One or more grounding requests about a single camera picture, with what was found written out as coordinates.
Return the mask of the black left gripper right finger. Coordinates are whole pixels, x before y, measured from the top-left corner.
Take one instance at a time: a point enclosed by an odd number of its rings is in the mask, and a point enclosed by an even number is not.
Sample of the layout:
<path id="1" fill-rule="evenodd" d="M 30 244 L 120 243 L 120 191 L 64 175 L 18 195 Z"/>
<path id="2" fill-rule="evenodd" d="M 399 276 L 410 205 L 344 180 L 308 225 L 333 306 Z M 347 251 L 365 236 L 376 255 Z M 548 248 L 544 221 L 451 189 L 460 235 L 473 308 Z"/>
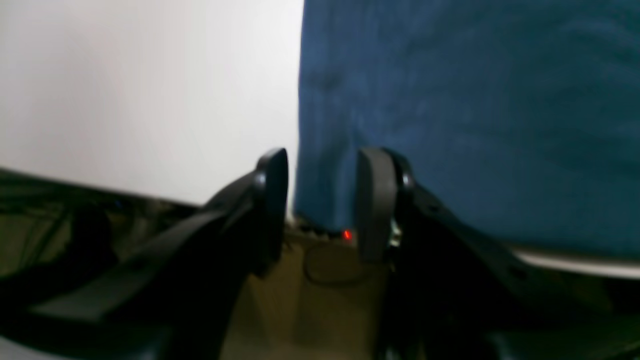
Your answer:
<path id="1" fill-rule="evenodd" d="M 637 360 L 639 310 L 612 313 L 459 221 L 386 148 L 359 150 L 362 261 L 388 264 L 376 360 Z"/>

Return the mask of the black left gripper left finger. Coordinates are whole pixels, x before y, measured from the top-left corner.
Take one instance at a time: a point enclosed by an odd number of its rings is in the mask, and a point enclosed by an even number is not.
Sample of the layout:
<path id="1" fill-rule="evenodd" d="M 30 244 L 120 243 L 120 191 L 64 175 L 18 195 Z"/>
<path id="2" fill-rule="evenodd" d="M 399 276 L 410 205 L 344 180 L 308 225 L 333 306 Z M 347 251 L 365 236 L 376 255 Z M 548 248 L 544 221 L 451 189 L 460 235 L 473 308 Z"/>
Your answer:
<path id="1" fill-rule="evenodd" d="M 4 360 L 217 360 L 250 275 L 281 258 L 285 148 L 94 280 L 1 316 Z"/>

